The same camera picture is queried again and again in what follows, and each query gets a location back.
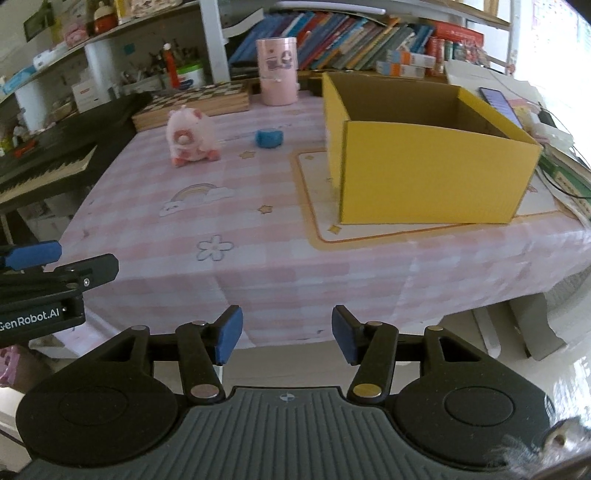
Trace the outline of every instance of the open box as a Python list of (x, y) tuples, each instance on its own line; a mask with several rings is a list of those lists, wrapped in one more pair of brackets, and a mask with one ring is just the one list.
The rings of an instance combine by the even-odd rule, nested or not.
[(323, 74), (340, 222), (508, 223), (541, 152), (524, 130), (453, 85)]

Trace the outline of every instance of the pink cylinder container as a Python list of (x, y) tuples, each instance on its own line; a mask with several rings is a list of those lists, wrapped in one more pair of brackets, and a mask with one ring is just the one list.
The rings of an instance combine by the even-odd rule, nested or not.
[(266, 105), (289, 105), (297, 101), (296, 39), (262, 38), (256, 41), (261, 96)]

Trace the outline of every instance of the electronic keyboard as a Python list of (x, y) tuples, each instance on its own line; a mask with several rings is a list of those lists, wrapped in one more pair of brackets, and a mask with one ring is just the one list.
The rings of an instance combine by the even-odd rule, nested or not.
[(37, 145), (0, 161), (0, 213), (95, 184), (133, 139), (131, 116), (151, 101), (131, 95), (73, 116), (40, 134)]

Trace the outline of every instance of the book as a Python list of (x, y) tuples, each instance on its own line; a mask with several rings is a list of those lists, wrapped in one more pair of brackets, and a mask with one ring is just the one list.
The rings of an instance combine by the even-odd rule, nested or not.
[[(572, 195), (578, 197), (591, 197), (591, 188), (586, 185), (579, 176), (573, 174), (567, 168), (557, 165), (553, 162), (555, 158), (549, 158), (545, 153), (540, 155), (538, 165), (545, 171), (558, 186)], [(591, 200), (578, 199), (571, 197), (579, 210), (588, 218), (591, 219)]]
[(422, 18), (421, 21), (435, 28), (433, 36), (437, 38), (457, 42), (468, 41), (480, 48), (484, 46), (484, 35), (475, 30), (470, 30), (469, 28), (461, 27), (460, 25), (455, 25), (453, 23), (440, 22), (438, 20), (430, 20), (427, 18)]
[(375, 67), (376, 61), (385, 60), (386, 52), (388, 50), (396, 50), (396, 48), (398, 48), (402, 40), (406, 38), (407, 31), (412, 31), (412, 28), (407, 27), (406, 24), (401, 24), (400, 26), (393, 28), (393, 30), (394, 34), (391, 35), (386, 41), (384, 41), (380, 48), (375, 50), (374, 54), (365, 63), (362, 69), (373, 69)]
[(552, 145), (546, 145), (544, 152), (553, 158), (561, 167), (576, 175), (588, 188), (591, 188), (591, 170), (588, 167)]
[(295, 38), (297, 41), (298, 48), (300, 48), (304, 44), (306, 39), (308, 39), (312, 31), (316, 28), (316, 25), (318, 25), (322, 21), (325, 21), (327, 16), (327, 13), (318, 12), (315, 13), (312, 18), (310, 18), (310, 21), (304, 26), (304, 28), (300, 30), (300, 32), (297, 34)]
[(375, 41), (374, 46), (370, 48), (369, 51), (357, 62), (354, 70), (363, 70), (368, 68), (370, 65), (373, 66), (371, 59), (378, 54), (383, 46), (386, 45), (386, 43), (388, 43), (394, 35), (396, 35), (398, 30), (400, 30), (399, 27), (394, 27), (385, 34), (382, 34), (381, 37)]
[(277, 25), (276, 29), (273, 31), (270, 37), (280, 37), (294, 17), (295, 14), (283, 15), (283, 20)]
[(345, 68), (351, 59), (384, 29), (381, 25), (376, 25), (374, 23), (368, 25), (369, 28), (355, 40), (349, 51), (334, 63), (333, 67), (335, 69)]
[(384, 35), (387, 29), (391, 30), (392, 27), (378, 27), (375, 35), (373, 35), (346, 63), (346, 68), (351, 70), (355, 67), (357, 62), (375, 45), (375, 43)]
[(296, 15), (290, 22), (289, 25), (287, 25), (287, 27), (285, 28), (285, 30), (283, 32), (281, 32), (281, 34), (279, 35), (280, 37), (289, 37), (290, 35), (288, 35), (288, 32), (291, 31), (292, 28), (295, 27), (296, 23), (299, 22), (300, 19), (302, 19), (302, 17), (304, 17), (304, 13), (300, 13), (298, 15)]
[(412, 28), (410, 30), (411, 31), (408, 34), (408, 37), (405, 40), (402, 41), (402, 43), (397, 48), (397, 50), (400, 50), (400, 51), (410, 51), (410, 47), (413, 44), (414, 39), (416, 37), (416, 34), (415, 34), (414, 30)]
[(338, 33), (334, 40), (328, 45), (328, 47), (321, 53), (321, 55), (312, 62), (310, 65), (310, 69), (317, 70), (323, 68), (330, 59), (339, 51), (340, 45), (351, 35), (353, 30), (358, 24), (358, 20), (356, 18), (349, 18), (342, 26), (340, 33)]
[(282, 15), (278, 15), (278, 14), (271, 15), (271, 19), (267, 25), (267, 28), (263, 28), (257, 32), (254, 39), (246, 46), (246, 49), (244, 50), (244, 53), (240, 57), (240, 60), (241, 61), (250, 61), (250, 60), (256, 61), (256, 41), (259, 38), (269, 38), (271, 36), (271, 34), (277, 28), (277, 25), (279, 25), (279, 23), (282, 20), (283, 20)]
[(345, 14), (329, 13), (327, 20), (318, 23), (314, 31), (310, 34), (307, 40), (304, 41), (301, 48), (298, 49), (298, 63), (302, 65), (307, 61), (312, 53), (320, 46), (324, 39), (331, 34), (338, 24), (342, 21)]
[(410, 48), (411, 53), (423, 53), (425, 44), (431, 37), (434, 30), (435, 28), (431, 25), (417, 25), (415, 29), (416, 38), (413, 42), (413, 45)]
[(334, 67), (334, 64), (339, 61), (340, 58), (343, 57), (349, 50), (352, 48), (353, 45), (361, 38), (362, 35), (367, 33), (368, 28), (372, 25), (366, 18), (362, 18), (358, 24), (353, 28), (348, 35), (347, 39), (345, 39), (337, 51), (331, 56), (330, 60), (326, 62), (324, 67)]
[(269, 23), (270, 21), (271, 21), (271, 16), (267, 15), (262, 21), (260, 21), (254, 27), (251, 28), (250, 32), (247, 33), (246, 37), (244, 37), (244, 40), (242, 40), (242, 43), (240, 45), (238, 45), (238, 48), (230, 56), (230, 59), (228, 60), (229, 64), (232, 64), (232, 63), (235, 63), (238, 61), (238, 59), (244, 53), (244, 50), (246, 50), (246, 47), (248, 45), (250, 45), (250, 43), (254, 42), (254, 38), (258, 34), (258, 31), (266, 28), (267, 27), (266, 24)]
[(302, 17), (295, 23), (295, 25), (286, 33), (286, 37), (296, 37), (297, 34), (308, 24), (314, 17), (314, 12), (304, 12)]
[(307, 59), (304, 59), (301, 63), (301, 69), (304, 70), (312, 62), (318, 60), (320, 56), (331, 48), (331, 46), (335, 43), (336, 39), (339, 38), (345, 29), (349, 28), (352, 24), (355, 23), (353, 18), (349, 18), (347, 15), (343, 15), (343, 18), (337, 25), (333, 28), (332, 32), (325, 37), (325, 39), (320, 43), (318, 47), (316, 47), (308, 56)]

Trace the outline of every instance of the pink stuffed toy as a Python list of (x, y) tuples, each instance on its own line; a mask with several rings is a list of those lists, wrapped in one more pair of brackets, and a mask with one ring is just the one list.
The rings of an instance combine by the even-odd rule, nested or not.
[(166, 140), (175, 167), (182, 167), (191, 161), (204, 158), (220, 159), (213, 121), (194, 108), (182, 106), (168, 114)]

